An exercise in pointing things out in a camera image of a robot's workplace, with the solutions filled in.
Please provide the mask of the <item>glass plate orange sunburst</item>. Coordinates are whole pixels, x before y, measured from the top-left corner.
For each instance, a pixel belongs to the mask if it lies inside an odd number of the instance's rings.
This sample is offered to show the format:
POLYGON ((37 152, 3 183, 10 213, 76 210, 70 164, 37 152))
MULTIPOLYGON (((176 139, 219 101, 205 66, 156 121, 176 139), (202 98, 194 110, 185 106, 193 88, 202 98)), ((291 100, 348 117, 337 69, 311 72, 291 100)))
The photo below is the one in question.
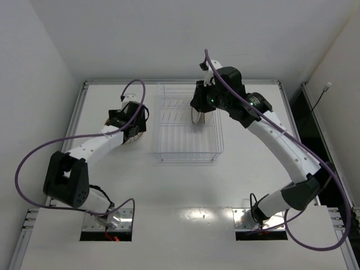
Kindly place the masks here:
POLYGON ((198 112, 196 109, 194 109, 192 107, 191 108, 191 121, 192 121, 192 124, 194 124, 194 125, 203 124, 204 123, 204 113, 198 112))

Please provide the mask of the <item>flower pattern plate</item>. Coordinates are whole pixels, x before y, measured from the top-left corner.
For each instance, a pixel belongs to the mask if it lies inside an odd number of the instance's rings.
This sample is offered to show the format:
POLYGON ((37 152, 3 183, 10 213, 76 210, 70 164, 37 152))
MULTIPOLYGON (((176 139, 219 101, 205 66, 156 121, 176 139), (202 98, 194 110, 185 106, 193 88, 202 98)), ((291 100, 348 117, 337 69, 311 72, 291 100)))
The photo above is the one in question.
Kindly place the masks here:
POLYGON ((201 113, 200 114, 200 123, 203 125, 208 125, 211 123, 213 118, 213 112, 201 113))
MULTIPOLYGON (((117 128, 123 127, 127 122, 116 118, 107 119, 105 125, 114 126, 117 128)), ((140 139, 143 133, 146 131, 146 121, 143 119, 135 118, 130 125, 123 130, 123 144, 127 145, 140 139)))

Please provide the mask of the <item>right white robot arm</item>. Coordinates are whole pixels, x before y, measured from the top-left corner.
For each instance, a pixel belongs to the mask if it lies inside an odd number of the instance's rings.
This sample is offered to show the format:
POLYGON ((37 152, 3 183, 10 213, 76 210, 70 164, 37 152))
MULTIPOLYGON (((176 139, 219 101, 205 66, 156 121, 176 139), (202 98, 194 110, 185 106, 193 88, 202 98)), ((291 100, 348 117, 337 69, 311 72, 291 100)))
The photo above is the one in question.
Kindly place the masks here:
POLYGON ((242 75, 236 68, 220 67, 217 71, 220 78, 247 104, 243 104, 227 90, 211 68, 205 64, 200 67, 206 76, 196 83, 191 107, 198 113, 209 113, 216 109, 228 112, 230 118, 267 146, 291 179, 287 186, 265 195, 246 212, 247 227, 262 226, 264 221, 276 213, 290 208, 305 210, 325 185, 326 170, 312 155, 275 129, 274 124, 281 126, 282 123, 272 105, 260 93, 246 92, 242 75))

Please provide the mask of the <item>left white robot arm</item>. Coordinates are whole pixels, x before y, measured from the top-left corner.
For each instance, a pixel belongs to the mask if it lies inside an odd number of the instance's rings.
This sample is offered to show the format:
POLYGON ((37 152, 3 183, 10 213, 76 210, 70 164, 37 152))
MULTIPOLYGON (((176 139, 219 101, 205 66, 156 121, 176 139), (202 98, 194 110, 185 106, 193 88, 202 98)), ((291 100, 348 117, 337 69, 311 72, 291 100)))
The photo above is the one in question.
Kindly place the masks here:
POLYGON ((121 108, 109 110, 108 120, 98 137, 90 138, 67 152, 55 152, 49 161, 43 193, 74 209, 100 213, 99 219, 110 221, 115 205, 98 187, 90 185, 89 168, 111 150, 135 142, 146 131, 149 111, 140 111, 124 131, 118 131, 136 112, 140 104, 134 94, 121 96, 121 108))

